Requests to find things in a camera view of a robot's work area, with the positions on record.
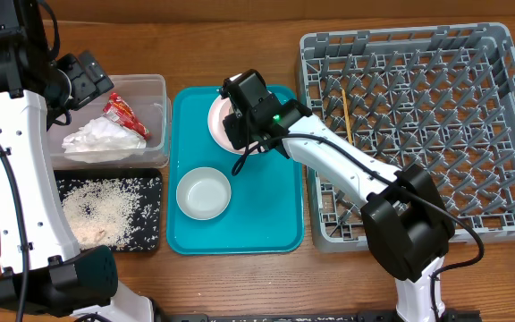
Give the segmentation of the red snack wrapper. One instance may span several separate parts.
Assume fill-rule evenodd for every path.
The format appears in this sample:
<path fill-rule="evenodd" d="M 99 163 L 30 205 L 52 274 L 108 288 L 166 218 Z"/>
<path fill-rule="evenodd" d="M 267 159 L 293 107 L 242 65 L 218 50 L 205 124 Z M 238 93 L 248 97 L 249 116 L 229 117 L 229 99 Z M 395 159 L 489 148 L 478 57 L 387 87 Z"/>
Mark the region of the red snack wrapper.
<path fill-rule="evenodd" d="M 103 116 L 111 122 L 135 132 L 144 140 L 149 140 L 151 137 L 150 131 L 134 114 L 131 107 L 115 92 L 109 96 L 103 108 Z"/>

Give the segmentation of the white tissue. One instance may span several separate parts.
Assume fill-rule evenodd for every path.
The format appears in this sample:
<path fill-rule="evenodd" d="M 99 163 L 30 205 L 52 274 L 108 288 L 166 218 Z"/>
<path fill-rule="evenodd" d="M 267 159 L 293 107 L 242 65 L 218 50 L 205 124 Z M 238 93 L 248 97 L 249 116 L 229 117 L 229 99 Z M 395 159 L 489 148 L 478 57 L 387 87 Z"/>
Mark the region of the white tissue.
<path fill-rule="evenodd" d="M 130 157 L 132 150 L 142 153 L 146 146 L 136 132 L 104 116 L 90 120 L 62 143 L 67 158 L 88 164 L 122 160 Z"/>

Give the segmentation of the grey bowl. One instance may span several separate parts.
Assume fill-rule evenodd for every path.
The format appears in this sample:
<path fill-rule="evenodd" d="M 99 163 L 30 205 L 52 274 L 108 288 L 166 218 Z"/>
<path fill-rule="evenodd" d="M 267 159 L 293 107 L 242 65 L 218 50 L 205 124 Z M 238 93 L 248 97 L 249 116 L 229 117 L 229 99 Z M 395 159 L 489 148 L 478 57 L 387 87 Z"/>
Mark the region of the grey bowl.
<path fill-rule="evenodd" d="M 227 177 L 212 167 L 198 167 L 178 182 L 176 201 L 181 212 L 194 220 L 220 216 L 228 207 L 232 188 Z"/>

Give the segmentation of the wooden chopstick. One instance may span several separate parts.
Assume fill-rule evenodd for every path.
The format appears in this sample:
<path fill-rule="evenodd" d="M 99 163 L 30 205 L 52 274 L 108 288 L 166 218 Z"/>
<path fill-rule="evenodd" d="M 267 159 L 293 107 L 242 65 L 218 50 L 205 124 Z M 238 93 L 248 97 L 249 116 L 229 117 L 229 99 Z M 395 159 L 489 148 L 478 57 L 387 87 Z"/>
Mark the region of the wooden chopstick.
<path fill-rule="evenodd" d="M 350 113 L 348 107 L 347 93 L 345 89 L 342 89 L 342 105 L 343 105 L 343 117 L 346 124 L 346 133 L 348 142 L 353 145 L 353 135 L 351 132 Z"/>

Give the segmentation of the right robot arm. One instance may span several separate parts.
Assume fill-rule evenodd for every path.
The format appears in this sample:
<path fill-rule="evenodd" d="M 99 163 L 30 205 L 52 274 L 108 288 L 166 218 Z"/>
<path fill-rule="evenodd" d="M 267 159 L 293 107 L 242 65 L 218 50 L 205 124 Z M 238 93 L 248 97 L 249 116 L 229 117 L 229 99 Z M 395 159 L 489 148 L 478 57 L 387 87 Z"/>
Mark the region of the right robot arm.
<path fill-rule="evenodd" d="M 224 133 L 244 157 L 275 149 L 323 175 L 359 208 L 371 254 L 395 279 L 397 318 L 439 320 L 438 271 L 455 228 L 431 175 L 353 147 L 298 100 L 281 102 L 253 69 L 225 79 L 219 93 L 232 104 Z"/>

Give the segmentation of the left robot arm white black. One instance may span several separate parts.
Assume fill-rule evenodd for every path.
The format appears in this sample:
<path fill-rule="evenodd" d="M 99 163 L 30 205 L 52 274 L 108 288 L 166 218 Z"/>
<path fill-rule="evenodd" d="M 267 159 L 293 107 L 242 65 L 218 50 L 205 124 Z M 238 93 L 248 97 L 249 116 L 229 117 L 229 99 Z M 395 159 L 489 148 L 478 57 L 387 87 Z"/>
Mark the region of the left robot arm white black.
<path fill-rule="evenodd" d="M 37 0 L 0 0 L 0 309 L 79 321 L 160 321 L 106 246 L 81 250 L 58 195 L 47 132 L 113 83 L 89 52 L 61 55 Z"/>

